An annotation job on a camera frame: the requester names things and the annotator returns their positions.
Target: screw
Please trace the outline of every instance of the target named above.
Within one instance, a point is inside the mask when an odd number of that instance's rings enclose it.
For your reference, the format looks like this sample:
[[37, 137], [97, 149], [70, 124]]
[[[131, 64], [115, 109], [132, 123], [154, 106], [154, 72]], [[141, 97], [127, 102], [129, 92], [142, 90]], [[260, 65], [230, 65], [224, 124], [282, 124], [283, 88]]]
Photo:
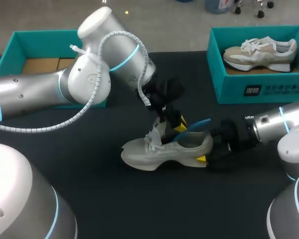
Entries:
[[262, 123], [266, 123], [268, 121], [268, 118], [267, 117], [263, 117], [262, 119], [261, 119], [261, 122]]

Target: shoe sole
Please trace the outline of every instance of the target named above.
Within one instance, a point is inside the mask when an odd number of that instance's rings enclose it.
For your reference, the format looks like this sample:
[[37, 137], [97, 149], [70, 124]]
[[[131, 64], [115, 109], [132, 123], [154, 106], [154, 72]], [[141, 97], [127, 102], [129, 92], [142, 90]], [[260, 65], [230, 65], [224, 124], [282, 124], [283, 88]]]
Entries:
[[224, 59], [224, 61], [227, 64], [229, 64], [230, 66], [232, 66], [238, 70], [241, 70], [241, 71], [250, 71], [251, 69], [253, 69], [254, 67], [257, 67], [257, 66], [264, 66], [273, 71], [280, 71], [280, 72], [289, 72], [290, 71], [290, 64], [240, 65], [240, 64], [232, 63], [230, 61], [226, 61], [225, 59]]
[[[143, 171], [154, 171], [156, 170], [158, 167], [160, 167], [163, 163], [167, 162], [168, 160], [162, 162], [162, 163], [157, 163], [157, 164], [151, 164], [151, 165], [137, 165], [137, 164], [133, 164], [133, 163], [129, 163], [126, 162], [125, 160], [123, 160], [128, 166], [139, 169], [139, 170], [143, 170]], [[187, 167], [195, 167], [195, 168], [205, 168], [206, 167], [206, 163], [202, 162], [202, 161], [198, 161], [197, 159], [178, 159], [178, 160], [174, 160], [176, 162], [179, 162], [180, 164], [187, 166]]]

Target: chair wheel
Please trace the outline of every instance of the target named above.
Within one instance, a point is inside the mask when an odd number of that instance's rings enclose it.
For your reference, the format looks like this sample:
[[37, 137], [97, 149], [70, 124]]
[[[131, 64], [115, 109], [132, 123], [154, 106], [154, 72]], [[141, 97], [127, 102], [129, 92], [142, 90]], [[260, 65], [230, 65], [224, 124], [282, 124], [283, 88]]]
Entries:
[[235, 9], [235, 13], [236, 13], [236, 14], [240, 14], [240, 13], [241, 13], [241, 9], [240, 9], [240, 7], [236, 7], [236, 9]]
[[267, 7], [268, 8], [273, 8], [274, 7], [274, 2], [273, 1], [267, 2]]
[[265, 16], [265, 13], [263, 11], [258, 12], [258, 18], [263, 18]]

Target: white sneaker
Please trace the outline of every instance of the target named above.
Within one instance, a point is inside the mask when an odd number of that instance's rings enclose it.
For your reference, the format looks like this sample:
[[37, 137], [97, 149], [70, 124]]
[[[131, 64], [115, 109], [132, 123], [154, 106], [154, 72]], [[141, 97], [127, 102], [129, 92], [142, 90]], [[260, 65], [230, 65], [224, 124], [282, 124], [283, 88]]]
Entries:
[[224, 53], [224, 61], [241, 71], [264, 66], [274, 71], [289, 72], [290, 63], [296, 54], [296, 40], [280, 42], [267, 36], [262, 39], [246, 40], [241, 47], [228, 48]]
[[201, 160], [213, 147], [209, 133], [188, 132], [177, 142], [162, 145], [162, 124], [153, 126], [145, 138], [138, 138], [126, 143], [121, 158], [129, 166], [145, 171], [156, 170], [162, 163], [174, 160], [189, 167], [206, 167]]

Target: black table surface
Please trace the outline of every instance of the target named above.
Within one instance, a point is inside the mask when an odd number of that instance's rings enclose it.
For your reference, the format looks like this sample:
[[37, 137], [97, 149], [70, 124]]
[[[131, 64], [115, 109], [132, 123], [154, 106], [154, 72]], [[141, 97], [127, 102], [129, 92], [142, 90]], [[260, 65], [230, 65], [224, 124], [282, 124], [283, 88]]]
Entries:
[[[206, 52], [152, 53], [160, 78], [178, 76], [186, 88], [175, 102], [188, 123], [225, 118], [283, 104], [219, 105]], [[270, 203], [290, 181], [277, 153], [277, 143], [242, 153], [240, 166], [211, 172], [168, 162], [154, 172], [124, 164], [121, 146], [144, 137], [155, 118], [134, 94], [112, 81], [108, 106], [89, 110], [75, 124], [44, 134], [0, 131], [9, 145], [38, 168], [73, 209], [79, 239], [268, 239]], [[77, 110], [51, 109], [6, 120], [16, 127], [42, 127], [62, 122]], [[242, 122], [239, 128], [243, 134]]]

